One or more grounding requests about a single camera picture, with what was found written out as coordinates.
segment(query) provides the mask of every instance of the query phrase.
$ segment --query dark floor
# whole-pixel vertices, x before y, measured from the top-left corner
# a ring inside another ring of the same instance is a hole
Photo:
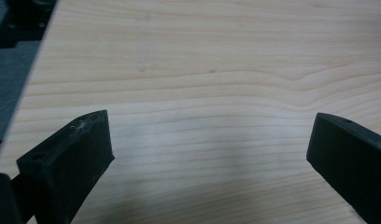
[[[6,11],[4,0],[0,0],[0,22]],[[18,42],[13,49],[0,49],[0,145],[19,101],[39,43],[40,41],[24,41]]]

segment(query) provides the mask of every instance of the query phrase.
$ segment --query wooden surface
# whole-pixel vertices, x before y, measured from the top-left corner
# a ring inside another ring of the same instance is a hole
[[[317,112],[381,134],[381,1],[61,0],[0,172],[100,109],[73,223],[362,223],[305,155]]]

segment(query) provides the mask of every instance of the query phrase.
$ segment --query gray floor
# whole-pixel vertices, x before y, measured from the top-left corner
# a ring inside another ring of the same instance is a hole
[[[4,0],[0,0],[0,22],[6,11]],[[19,101],[39,43],[24,41],[19,42],[16,48],[0,49],[0,143]]]

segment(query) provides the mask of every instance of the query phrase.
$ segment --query black object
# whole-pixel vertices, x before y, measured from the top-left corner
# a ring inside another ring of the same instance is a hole
[[[381,136],[318,113],[307,160],[368,223],[381,223]]]
[[[0,49],[18,41],[41,40],[56,1],[7,0],[8,11],[0,24]]]
[[[0,223],[70,223],[113,160],[106,111],[74,119],[17,160],[11,188],[0,174]]]

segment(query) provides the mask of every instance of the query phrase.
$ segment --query light wood tabletop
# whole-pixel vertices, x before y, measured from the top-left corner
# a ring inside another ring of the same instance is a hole
[[[101,109],[73,223],[363,223],[305,157],[317,112],[381,134],[381,1],[61,0],[0,172]]]

